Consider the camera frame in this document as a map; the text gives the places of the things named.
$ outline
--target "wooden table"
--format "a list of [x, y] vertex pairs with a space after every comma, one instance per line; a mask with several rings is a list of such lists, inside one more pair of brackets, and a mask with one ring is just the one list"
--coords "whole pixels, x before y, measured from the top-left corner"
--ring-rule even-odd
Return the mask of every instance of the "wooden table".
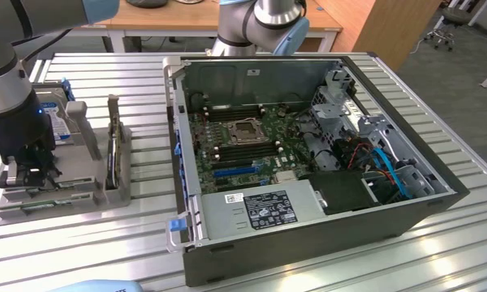
[[[115, 18], [94, 26], [75, 29], [71, 35], [110, 37], [114, 52], [126, 52], [125, 37], [215, 37], [219, 27], [219, 3], [205, 0], [187, 5], [170, 0], [158, 9], [143, 9], [122, 0]], [[314, 0], [308, 0], [309, 38], [321, 38], [320, 52], [330, 52], [342, 26]]]

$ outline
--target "robotic arm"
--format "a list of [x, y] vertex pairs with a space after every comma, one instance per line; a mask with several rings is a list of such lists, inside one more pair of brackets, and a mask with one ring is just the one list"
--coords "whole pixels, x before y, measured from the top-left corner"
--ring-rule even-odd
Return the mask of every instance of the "robotic arm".
[[291, 55], [309, 32], [305, 0], [221, 0], [219, 37], [214, 56], [249, 56], [257, 46]]
[[59, 175], [55, 138], [12, 42], [115, 16], [119, 0], [0, 0], [0, 155], [10, 165], [2, 187], [43, 186]]

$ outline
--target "circuit board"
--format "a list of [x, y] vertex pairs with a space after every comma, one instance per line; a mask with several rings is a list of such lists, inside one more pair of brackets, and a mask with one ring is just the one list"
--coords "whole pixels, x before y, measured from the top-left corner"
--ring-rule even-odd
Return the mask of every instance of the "circuit board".
[[[298, 113], [281, 111], [282, 109], [278, 106], [266, 106], [266, 113], [261, 117], [226, 120], [223, 122], [210, 122], [201, 113], [190, 115], [202, 193], [275, 184], [278, 183], [275, 174], [289, 170], [298, 177], [312, 172], [310, 150], [295, 130]], [[271, 156], [250, 158], [253, 160], [251, 166], [258, 168], [255, 173], [215, 177], [214, 174], [219, 171], [214, 166], [219, 162], [217, 158], [218, 149], [235, 146], [235, 136], [231, 134], [231, 127], [235, 122], [243, 121], [261, 125], [263, 136], [259, 136], [258, 139], [265, 139], [267, 140], [266, 143], [271, 144], [279, 141], [278, 148], [281, 148], [281, 151]]]

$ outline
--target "chair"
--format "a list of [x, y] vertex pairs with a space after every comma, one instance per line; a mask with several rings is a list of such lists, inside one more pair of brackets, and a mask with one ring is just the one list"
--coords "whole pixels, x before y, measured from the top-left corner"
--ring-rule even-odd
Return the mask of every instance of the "chair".
[[442, 10], [442, 16], [445, 19], [442, 23], [445, 24], [441, 28], [434, 29], [425, 36], [425, 41], [434, 40], [436, 38], [436, 49], [440, 48], [440, 44], [445, 41], [445, 45], [448, 46], [448, 50], [453, 51], [453, 46], [456, 45], [456, 36], [452, 33], [453, 28], [468, 24], [472, 20], [472, 15], [458, 8], [448, 7]]

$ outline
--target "aluminum extrusion table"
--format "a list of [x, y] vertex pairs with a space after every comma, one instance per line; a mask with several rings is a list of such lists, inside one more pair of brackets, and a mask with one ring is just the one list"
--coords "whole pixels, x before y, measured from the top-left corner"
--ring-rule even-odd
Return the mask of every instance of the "aluminum extrusion table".
[[[171, 54], [56, 54], [36, 63], [31, 80], [67, 77], [77, 99], [90, 106], [95, 128], [109, 124], [107, 95], [122, 96], [122, 119], [134, 130], [134, 199], [129, 207], [106, 212], [0, 226], [0, 291], [43, 291], [89, 279], [138, 280], [147, 291], [487, 289], [487, 165], [382, 61], [366, 54], [350, 57], [472, 194], [398, 238], [217, 284], [186, 287], [182, 255], [167, 252], [165, 234], [165, 221], [177, 214], [166, 55]], [[358, 98], [376, 112], [362, 88]]]

